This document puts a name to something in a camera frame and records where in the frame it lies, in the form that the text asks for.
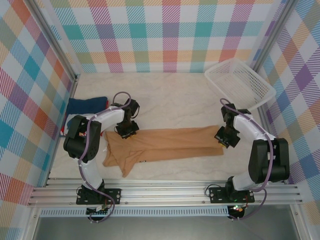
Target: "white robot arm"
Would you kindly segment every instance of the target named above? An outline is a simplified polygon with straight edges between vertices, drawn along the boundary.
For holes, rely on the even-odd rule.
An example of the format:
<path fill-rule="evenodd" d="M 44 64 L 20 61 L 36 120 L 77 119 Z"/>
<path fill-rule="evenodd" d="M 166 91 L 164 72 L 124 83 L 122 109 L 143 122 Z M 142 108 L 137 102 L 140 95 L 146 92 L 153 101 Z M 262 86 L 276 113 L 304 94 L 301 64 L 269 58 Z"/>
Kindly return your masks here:
<path fill-rule="evenodd" d="M 241 199 L 244 196 L 243 193 L 248 192 L 252 187 L 266 182 L 268 172 L 267 180 L 270 182 L 289 178 L 289 147 L 284 138 L 276 138 L 266 132 L 254 121 L 247 109 L 236 110 L 235 105 L 229 103 L 221 108 L 221 112 L 226 126 L 222 126 L 215 135 L 219 143 L 226 148 L 229 146 L 234 148 L 240 140 L 238 134 L 242 133 L 252 144 L 247 170 L 230 177 L 225 184 L 225 192 L 231 202 Z M 273 152 L 271 164 L 270 146 Z"/>
<path fill-rule="evenodd" d="M 104 192 L 104 182 L 99 175 L 95 158 L 99 150 L 101 133 L 116 124 L 117 133 L 123 139 L 135 135 L 139 127 L 131 119 L 135 118 L 133 116 L 139 108 L 139 104 L 134 99 L 128 99 L 124 105 L 113 103 L 108 109 L 97 113 L 94 118 L 77 115 L 72 119 L 63 148 L 71 158 L 77 161 L 82 178 L 85 180 L 79 191 L 81 194 L 78 194 L 77 204 L 93 205 L 104 203 L 104 196 L 92 189 Z M 88 124 L 89 132 L 87 132 L 88 137 L 86 137 L 85 133 Z M 88 145 L 87 151 L 82 156 L 86 145 Z"/>

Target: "colorful checkered backdrop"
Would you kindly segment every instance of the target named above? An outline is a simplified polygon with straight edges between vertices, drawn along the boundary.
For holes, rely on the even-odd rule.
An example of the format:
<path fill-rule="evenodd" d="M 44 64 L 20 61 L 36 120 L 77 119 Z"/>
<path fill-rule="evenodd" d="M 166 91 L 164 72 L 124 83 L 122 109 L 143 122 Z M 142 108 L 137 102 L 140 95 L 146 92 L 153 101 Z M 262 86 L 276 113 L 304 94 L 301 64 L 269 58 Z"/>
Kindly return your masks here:
<path fill-rule="evenodd" d="M 70 43 L 87 73 L 203 72 L 229 58 L 247 61 L 267 31 L 263 25 L 273 4 L 280 4 L 280 0 L 37 2 L 61 45 Z M 67 36 L 64 41 L 43 2 L 51 3 L 50 14 L 56 14 Z"/>
<path fill-rule="evenodd" d="M 72 82 L 23 0 L 0 0 L 0 239 L 17 239 Z"/>
<path fill-rule="evenodd" d="M 261 51 L 264 49 L 264 47 L 266 46 L 266 43 L 272 33 L 272 31 L 274 30 L 274 28 L 276 27 L 276 22 L 278 21 L 286 3 L 287 3 L 288 0 L 281 0 L 281 3 L 279 4 L 273 18 L 272 18 L 272 21 L 267 29 L 267 31 L 265 32 L 264 36 L 263 36 L 263 39 L 262 41 L 260 42 L 260 45 L 259 45 L 259 48 L 258 50 L 256 51 L 254 57 L 253 57 L 253 60 L 251 63 L 249 63 L 250 67 L 253 68 L 257 62 L 257 59 L 259 58 L 260 54 L 261 54 Z"/>
<path fill-rule="evenodd" d="M 260 75 L 276 89 L 264 107 L 272 132 L 289 142 L 290 181 L 320 236 L 320 1 L 301 0 Z"/>

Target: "blue cloth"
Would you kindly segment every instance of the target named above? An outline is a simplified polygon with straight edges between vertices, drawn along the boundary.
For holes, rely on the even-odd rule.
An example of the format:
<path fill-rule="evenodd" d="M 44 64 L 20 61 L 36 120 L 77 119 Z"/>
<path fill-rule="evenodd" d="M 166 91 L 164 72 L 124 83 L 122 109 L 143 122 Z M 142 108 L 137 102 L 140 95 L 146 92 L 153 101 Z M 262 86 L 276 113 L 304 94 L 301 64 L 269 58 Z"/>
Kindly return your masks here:
<path fill-rule="evenodd" d="M 69 114 L 97 114 L 107 108 L 106 96 L 94 97 L 86 100 L 70 98 L 66 107 L 66 115 Z"/>

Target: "white plastic basket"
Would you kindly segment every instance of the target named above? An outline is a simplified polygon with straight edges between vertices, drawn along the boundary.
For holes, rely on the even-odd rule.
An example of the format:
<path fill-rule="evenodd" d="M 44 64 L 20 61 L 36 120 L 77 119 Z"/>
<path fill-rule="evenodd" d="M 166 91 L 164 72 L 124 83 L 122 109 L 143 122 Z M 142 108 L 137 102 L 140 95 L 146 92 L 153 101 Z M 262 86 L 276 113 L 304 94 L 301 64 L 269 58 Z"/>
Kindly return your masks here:
<path fill-rule="evenodd" d="M 237 109 L 251 111 L 276 95 L 269 83 L 237 58 L 212 66 L 204 75 Z"/>

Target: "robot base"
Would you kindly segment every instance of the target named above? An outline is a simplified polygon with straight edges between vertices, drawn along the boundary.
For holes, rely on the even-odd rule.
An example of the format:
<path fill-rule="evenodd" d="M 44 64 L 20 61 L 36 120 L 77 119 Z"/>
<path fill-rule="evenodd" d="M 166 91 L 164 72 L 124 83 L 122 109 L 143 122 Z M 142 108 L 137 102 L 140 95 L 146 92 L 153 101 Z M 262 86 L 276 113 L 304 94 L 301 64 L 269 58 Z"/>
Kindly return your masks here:
<path fill-rule="evenodd" d="M 121 199 L 121 189 L 120 188 L 105 188 L 105 182 L 102 181 L 101 185 L 97 189 L 100 192 L 103 192 L 109 195 L 114 199 L 116 205 L 120 204 Z M 81 188 L 77 190 L 77 205 L 109 205 L 112 204 L 111 200 L 92 189 L 81 185 Z"/>
<path fill-rule="evenodd" d="M 249 190 L 237 191 L 234 188 L 233 177 L 229 177 L 225 183 L 225 187 L 210 187 L 209 196 L 212 204 L 228 204 L 228 203 L 254 203 L 254 193 Z"/>

